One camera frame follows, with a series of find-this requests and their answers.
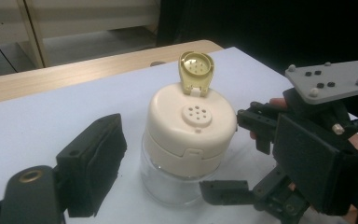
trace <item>floor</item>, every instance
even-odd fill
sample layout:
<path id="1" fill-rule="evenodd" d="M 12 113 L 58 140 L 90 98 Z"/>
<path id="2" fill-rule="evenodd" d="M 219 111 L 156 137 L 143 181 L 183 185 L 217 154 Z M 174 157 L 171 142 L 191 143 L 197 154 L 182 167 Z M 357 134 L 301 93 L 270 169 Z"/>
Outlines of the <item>floor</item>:
<path id="1" fill-rule="evenodd" d="M 144 27 L 71 35 L 44 40 L 52 66 L 96 59 L 141 49 L 153 48 L 156 36 Z M 0 49 L 18 72 L 35 69 L 16 43 L 0 45 Z M 0 52 L 0 76 L 16 73 Z"/>

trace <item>white tabletop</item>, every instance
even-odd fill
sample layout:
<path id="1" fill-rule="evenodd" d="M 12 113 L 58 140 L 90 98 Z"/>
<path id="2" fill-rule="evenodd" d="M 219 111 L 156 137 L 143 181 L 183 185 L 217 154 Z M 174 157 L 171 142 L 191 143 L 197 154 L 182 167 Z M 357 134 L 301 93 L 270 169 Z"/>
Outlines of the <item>white tabletop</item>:
<path id="1" fill-rule="evenodd" d="M 292 88 L 283 76 L 238 49 L 210 55 L 215 64 L 211 88 L 235 110 L 248 108 L 252 101 L 265 103 Z M 166 63 L 0 102 L 0 200 L 12 175 L 36 165 L 55 166 L 55 156 L 94 120 L 120 113 L 128 150 L 118 178 L 97 217 L 67 218 L 67 223 L 279 223 L 251 205 L 212 206 L 200 201 L 167 207 L 145 193 L 139 164 L 148 103 L 160 88 L 179 82 L 177 67 Z M 252 188 L 274 164 L 255 149 L 249 132 L 239 129 L 215 178 L 248 180 Z M 327 222 L 342 220 L 308 211 L 301 223 Z"/>

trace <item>wooden table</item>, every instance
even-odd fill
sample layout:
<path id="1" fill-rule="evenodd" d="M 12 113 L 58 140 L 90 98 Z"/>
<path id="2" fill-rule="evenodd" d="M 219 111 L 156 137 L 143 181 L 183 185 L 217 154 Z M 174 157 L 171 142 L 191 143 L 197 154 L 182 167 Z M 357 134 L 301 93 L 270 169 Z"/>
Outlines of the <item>wooden table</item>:
<path id="1" fill-rule="evenodd" d="M 2 76 L 0 102 L 146 68 L 152 62 L 174 62 L 185 51 L 209 53 L 220 49 L 211 41 L 201 40 Z"/>

